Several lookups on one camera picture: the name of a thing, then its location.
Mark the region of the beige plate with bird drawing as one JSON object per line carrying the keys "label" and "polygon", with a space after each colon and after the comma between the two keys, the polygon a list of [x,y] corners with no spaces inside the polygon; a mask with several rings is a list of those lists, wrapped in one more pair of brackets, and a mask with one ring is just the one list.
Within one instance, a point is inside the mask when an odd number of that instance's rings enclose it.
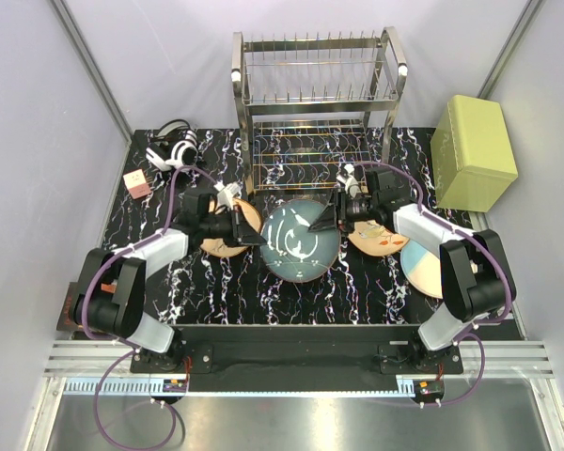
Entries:
{"label": "beige plate with bird drawing", "polygon": [[391,232],[375,221],[356,222],[348,239],[359,251],[371,257],[390,256],[409,242],[408,238]]}

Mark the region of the dark teal glazed plate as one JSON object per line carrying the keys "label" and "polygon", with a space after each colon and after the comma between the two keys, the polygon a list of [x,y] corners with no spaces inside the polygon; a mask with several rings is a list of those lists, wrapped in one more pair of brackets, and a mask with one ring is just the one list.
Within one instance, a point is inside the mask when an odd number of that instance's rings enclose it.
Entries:
{"label": "dark teal glazed plate", "polygon": [[292,199],[275,208],[264,221],[260,246],[266,267],[292,283],[307,283],[323,276],[337,260],[340,234],[336,229],[310,231],[324,211],[311,199]]}

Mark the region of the cream and light blue plate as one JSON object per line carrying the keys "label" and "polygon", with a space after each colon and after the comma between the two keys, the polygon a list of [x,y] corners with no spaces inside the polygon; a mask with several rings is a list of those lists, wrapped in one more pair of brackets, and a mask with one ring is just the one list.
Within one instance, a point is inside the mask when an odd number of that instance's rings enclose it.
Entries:
{"label": "cream and light blue plate", "polygon": [[400,265],[408,282],[419,292],[442,298],[440,259],[415,241],[400,251]]}

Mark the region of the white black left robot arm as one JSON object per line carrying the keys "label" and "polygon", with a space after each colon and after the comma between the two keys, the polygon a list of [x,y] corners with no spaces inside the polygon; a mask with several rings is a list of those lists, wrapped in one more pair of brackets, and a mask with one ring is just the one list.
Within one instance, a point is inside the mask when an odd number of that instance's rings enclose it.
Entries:
{"label": "white black left robot arm", "polygon": [[180,210],[150,237],[118,251],[88,252],[72,296],[69,318],[88,337],[108,334],[151,352],[151,361],[172,372],[183,363],[179,330],[145,312],[146,282],[169,264],[192,254],[206,239],[229,247],[261,246],[260,233],[233,202],[221,203],[213,190],[193,188],[181,197]]}

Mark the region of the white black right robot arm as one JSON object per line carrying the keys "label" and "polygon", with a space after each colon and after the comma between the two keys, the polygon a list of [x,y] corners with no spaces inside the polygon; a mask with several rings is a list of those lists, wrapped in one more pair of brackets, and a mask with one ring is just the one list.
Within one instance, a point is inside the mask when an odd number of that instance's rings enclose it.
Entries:
{"label": "white black right robot arm", "polygon": [[516,287],[502,241],[491,229],[474,231],[432,213],[423,199],[412,199],[397,183],[402,172],[372,163],[360,193],[348,179],[331,193],[310,231],[353,232],[361,221],[375,221],[420,244],[440,261],[442,304],[399,351],[398,362],[429,372],[479,324],[501,321],[511,309]]}

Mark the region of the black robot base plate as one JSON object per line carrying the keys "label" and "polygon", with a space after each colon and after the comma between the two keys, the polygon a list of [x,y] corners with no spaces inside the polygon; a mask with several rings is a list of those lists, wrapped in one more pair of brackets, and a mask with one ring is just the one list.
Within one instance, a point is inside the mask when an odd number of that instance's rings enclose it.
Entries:
{"label": "black robot base plate", "polygon": [[382,392],[397,376],[460,375],[459,351],[427,351],[414,325],[179,327],[193,392]]}

